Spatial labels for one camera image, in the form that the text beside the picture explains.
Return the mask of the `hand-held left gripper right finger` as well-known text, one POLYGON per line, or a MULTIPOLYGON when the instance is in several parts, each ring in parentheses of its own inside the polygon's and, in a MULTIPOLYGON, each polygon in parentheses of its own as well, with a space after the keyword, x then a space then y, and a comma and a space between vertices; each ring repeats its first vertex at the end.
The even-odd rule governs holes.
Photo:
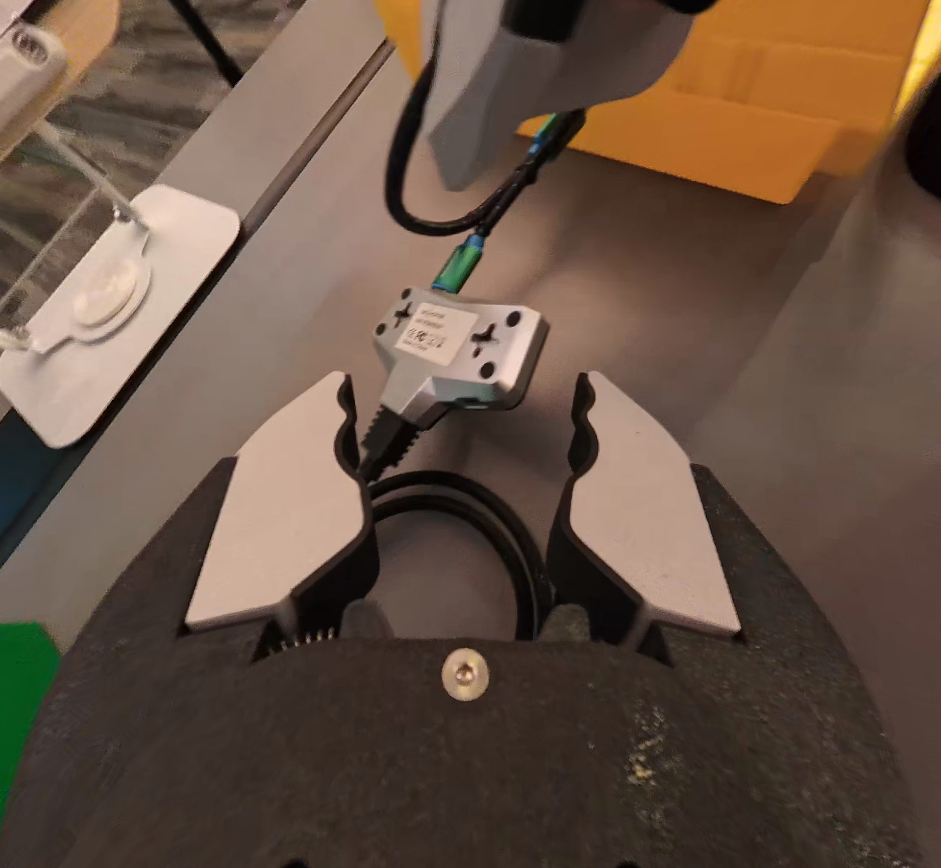
POLYGON ((547 542, 556 602, 594 641, 643 641, 656 625, 733 639, 741 621, 693 476, 675 438, 596 370, 579 374, 571 474, 547 542))

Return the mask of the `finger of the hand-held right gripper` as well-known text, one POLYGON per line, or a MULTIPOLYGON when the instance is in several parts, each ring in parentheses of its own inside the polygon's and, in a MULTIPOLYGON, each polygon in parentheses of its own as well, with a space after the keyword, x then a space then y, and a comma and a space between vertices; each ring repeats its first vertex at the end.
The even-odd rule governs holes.
POLYGON ((634 97, 677 58, 694 19, 653 0, 588 0, 569 40, 510 33, 519 43, 510 82, 520 124, 634 97))
POLYGON ((510 82, 519 43, 501 25, 505 0, 421 0, 422 44, 434 58, 420 134, 450 191, 491 164, 519 118, 510 82))

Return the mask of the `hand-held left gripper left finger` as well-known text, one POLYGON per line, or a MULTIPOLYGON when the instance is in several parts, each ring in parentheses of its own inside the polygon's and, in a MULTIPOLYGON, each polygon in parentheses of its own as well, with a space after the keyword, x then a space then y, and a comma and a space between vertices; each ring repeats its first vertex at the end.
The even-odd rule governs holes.
POLYGON ((283 634, 326 632, 370 592, 379 560, 356 422, 351 377, 333 371, 242 445, 187 630, 265 620, 283 634))

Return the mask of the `yellow plastic bin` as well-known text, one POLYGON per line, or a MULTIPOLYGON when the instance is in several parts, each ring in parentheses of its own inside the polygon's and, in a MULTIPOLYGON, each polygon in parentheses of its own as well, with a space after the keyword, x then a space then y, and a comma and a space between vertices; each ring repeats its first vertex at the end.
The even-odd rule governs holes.
MULTIPOLYGON (((421 0, 372 1, 417 79, 421 0)), ((939 0, 719 0, 690 16, 664 76, 585 109, 574 148, 788 203, 816 172, 860 172, 939 62, 939 0)))

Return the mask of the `braided hdmi cable green plugs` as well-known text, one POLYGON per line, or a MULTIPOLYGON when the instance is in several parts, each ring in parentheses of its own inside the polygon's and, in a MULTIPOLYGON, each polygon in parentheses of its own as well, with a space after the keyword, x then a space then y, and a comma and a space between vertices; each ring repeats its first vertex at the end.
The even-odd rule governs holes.
POLYGON ((436 275, 431 288, 459 294, 484 256, 489 235, 520 195, 535 183, 542 169, 553 162, 582 131, 586 122, 583 109, 552 114, 533 136, 527 153, 509 176, 476 208, 464 216, 431 221, 412 214, 404 200, 406 171, 414 149, 430 93, 436 60, 422 69, 398 120, 387 157, 384 202, 394 221, 411 234, 444 238, 466 233, 436 275))

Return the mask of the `green plastic bin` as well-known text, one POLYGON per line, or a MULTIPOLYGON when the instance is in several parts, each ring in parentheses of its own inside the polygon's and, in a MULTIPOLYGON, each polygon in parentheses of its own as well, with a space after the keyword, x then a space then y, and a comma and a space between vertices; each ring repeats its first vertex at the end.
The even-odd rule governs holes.
POLYGON ((60 654, 42 625, 1 626, 1 812, 59 662, 60 654))

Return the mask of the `white stand base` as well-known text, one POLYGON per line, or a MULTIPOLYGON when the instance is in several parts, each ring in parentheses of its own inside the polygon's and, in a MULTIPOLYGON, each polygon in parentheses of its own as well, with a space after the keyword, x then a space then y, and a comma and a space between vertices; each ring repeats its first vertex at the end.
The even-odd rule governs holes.
POLYGON ((241 228, 235 210, 165 184, 130 208, 24 332, 2 332, 2 396, 50 449, 90 432, 241 228))

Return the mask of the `instruction sheet on stand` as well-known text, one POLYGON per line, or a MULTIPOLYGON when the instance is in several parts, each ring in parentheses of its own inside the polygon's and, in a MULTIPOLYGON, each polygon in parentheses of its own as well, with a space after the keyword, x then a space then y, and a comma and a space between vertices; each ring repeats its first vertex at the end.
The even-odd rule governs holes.
POLYGON ((36 31, 41 43, 53 46, 53 74, 3 124, 2 160, 46 120, 102 57, 117 34, 120 15, 121 0, 59 0, 39 19, 36 31))

